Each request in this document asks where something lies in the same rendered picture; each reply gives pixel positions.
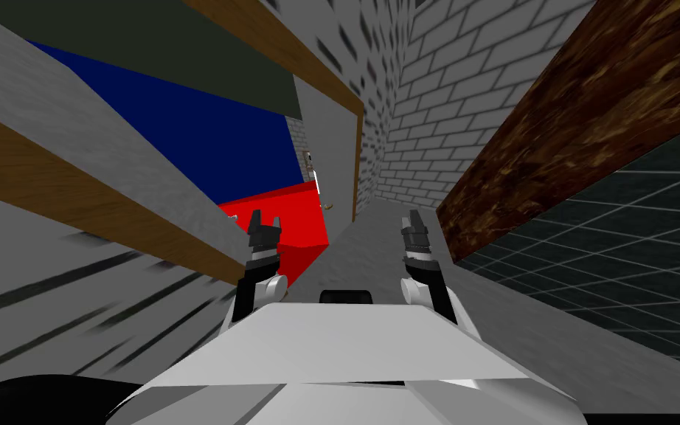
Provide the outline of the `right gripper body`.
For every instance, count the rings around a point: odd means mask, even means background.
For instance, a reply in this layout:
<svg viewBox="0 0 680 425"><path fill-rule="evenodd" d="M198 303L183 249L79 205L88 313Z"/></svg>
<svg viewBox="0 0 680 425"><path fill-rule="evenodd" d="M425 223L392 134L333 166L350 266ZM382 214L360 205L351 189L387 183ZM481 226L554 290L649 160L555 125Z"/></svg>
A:
<svg viewBox="0 0 680 425"><path fill-rule="evenodd" d="M431 244L427 232L412 232L409 229L402 229L403 244L406 252L430 255Z"/></svg>

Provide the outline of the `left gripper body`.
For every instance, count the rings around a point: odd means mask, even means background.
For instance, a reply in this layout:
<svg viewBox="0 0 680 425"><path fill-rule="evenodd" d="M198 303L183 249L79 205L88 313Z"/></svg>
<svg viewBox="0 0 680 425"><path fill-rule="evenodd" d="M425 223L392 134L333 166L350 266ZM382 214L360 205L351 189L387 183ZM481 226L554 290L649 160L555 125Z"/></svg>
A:
<svg viewBox="0 0 680 425"><path fill-rule="evenodd" d="M280 227L249 227L249 247L252 249L276 249L280 242Z"/></svg>

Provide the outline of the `red block furniture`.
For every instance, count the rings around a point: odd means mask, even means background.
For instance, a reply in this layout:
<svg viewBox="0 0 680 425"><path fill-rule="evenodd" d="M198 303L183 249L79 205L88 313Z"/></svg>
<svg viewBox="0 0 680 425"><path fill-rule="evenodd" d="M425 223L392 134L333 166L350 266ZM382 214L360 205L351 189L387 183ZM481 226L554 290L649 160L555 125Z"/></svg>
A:
<svg viewBox="0 0 680 425"><path fill-rule="evenodd" d="M219 207L228 215L236 215L237 224L244 231L255 210L262 212L264 224L273 224L275 218L280 220L279 273L288 278L289 286L328 246L319 193L313 181L227 202Z"/></svg>

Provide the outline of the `grey door leaf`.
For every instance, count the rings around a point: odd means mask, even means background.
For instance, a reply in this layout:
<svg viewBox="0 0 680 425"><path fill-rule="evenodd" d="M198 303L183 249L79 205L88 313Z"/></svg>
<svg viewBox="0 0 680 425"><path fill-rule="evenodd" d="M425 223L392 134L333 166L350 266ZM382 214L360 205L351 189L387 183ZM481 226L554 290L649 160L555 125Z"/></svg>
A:
<svg viewBox="0 0 680 425"><path fill-rule="evenodd" d="M312 85L294 78L327 239L333 243L352 221L357 116Z"/></svg>

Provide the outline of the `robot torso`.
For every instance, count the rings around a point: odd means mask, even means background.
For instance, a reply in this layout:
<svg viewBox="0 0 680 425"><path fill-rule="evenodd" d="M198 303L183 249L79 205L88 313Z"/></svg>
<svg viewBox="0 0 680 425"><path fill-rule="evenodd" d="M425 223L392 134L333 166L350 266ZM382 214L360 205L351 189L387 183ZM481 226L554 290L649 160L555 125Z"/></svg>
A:
<svg viewBox="0 0 680 425"><path fill-rule="evenodd" d="M106 425L588 425L548 381L418 305L271 303L133 392Z"/></svg>

